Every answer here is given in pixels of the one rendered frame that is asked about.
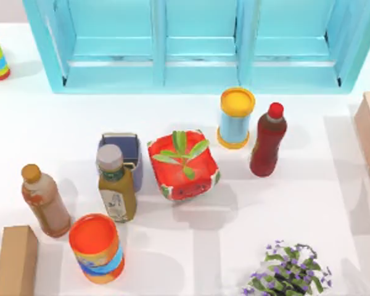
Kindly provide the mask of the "red watermelon plant pot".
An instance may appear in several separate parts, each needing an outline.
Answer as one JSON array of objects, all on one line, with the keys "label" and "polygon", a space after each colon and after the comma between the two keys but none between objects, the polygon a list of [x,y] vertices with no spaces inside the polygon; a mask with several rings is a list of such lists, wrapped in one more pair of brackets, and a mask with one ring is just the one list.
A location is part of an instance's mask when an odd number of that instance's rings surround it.
[{"label": "red watermelon plant pot", "polygon": [[165,198],[184,201],[218,184],[221,173],[209,145],[199,129],[176,130],[147,143],[155,179]]}]

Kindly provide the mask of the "dark blue box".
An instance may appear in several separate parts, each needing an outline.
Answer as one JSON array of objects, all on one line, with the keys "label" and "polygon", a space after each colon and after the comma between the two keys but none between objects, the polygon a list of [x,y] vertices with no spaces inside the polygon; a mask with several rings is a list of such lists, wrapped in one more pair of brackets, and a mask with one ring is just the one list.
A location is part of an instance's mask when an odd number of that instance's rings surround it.
[{"label": "dark blue box", "polygon": [[103,133],[98,144],[98,149],[106,144],[119,147],[123,153],[124,164],[133,175],[133,187],[135,193],[142,188],[143,161],[141,142],[135,133]]}]

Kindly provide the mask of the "yellow and blue can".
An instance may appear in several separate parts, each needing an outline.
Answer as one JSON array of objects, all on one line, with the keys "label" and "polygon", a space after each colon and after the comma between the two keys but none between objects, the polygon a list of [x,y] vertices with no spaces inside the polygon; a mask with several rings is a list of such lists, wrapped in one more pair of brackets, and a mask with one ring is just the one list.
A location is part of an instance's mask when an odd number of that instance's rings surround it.
[{"label": "yellow and blue can", "polygon": [[217,129],[218,142],[227,149],[241,149],[249,141],[250,115],[255,97],[247,89],[229,88],[220,97],[221,121]]}]

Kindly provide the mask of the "green bottle with grey cap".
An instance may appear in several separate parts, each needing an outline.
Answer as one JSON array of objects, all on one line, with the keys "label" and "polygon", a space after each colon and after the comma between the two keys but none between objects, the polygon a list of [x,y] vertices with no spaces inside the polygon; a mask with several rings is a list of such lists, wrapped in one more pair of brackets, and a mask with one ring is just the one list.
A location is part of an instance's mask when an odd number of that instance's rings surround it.
[{"label": "green bottle with grey cap", "polygon": [[96,163],[98,188],[109,217],[117,223],[131,221],[136,214],[137,202],[133,175],[124,165],[122,151],[114,144],[105,144],[97,151]]}]

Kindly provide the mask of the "red bottle with red cap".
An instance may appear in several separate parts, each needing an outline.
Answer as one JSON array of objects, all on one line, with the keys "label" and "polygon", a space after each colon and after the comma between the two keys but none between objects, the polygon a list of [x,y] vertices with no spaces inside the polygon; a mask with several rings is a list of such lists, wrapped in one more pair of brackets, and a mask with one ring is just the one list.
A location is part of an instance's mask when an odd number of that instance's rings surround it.
[{"label": "red bottle with red cap", "polygon": [[284,107],[278,102],[270,104],[257,124],[257,139],[252,149],[250,170],[259,177],[267,177],[274,171],[281,141],[287,131]]}]

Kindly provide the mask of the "light blue rack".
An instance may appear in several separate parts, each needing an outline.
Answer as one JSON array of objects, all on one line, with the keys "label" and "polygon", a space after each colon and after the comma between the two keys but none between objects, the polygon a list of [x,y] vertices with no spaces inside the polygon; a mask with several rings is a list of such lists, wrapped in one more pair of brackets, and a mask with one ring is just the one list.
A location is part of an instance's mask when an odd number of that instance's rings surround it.
[{"label": "light blue rack", "polygon": [[370,0],[23,0],[55,93],[349,93]]}]

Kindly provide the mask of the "orange and blue can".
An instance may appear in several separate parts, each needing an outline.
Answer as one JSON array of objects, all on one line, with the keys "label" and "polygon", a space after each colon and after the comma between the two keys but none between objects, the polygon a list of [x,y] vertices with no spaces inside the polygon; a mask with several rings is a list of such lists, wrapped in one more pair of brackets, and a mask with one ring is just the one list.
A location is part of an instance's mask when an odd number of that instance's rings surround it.
[{"label": "orange and blue can", "polygon": [[68,238],[82,272],[91,282],[106,284],[119,277],[125,257],[111,218],[100,213],[82,216],[70,228]]}]

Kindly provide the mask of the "brown bottle with tan cap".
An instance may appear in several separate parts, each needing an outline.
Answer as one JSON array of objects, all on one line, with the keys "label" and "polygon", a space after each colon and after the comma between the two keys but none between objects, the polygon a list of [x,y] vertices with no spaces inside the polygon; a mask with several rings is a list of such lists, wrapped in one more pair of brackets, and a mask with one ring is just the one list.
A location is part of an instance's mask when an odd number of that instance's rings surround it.
[{"label": "brown bottle with tan cap", "polygon": [[43,232],[50,237],[61,237],[71,226],[71,216],[64,205],[54,179],[35,164],[27,164],[21,171],[22,195]]}]

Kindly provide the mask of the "purple flowering plant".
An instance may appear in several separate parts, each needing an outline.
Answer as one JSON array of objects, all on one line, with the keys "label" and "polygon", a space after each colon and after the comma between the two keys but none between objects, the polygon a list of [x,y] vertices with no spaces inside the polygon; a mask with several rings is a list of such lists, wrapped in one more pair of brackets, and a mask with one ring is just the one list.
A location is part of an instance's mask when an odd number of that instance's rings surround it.
[{"label": "purple flowering plant", "polygon": [[332,272],[321,267],[307,244],[275,240],[241,289],[241,296],[319,296],[332,287]]}]

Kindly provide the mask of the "brown cardboard box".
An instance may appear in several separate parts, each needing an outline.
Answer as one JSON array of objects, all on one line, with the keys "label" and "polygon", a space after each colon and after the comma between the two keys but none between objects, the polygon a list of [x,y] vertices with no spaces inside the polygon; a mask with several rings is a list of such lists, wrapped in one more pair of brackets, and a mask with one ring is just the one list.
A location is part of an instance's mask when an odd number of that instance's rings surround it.
[{"label": "brown cardboard box", "polygon": [[30,226],[5,227],[0,252],[0,296],[35,296],[38,239]]}]

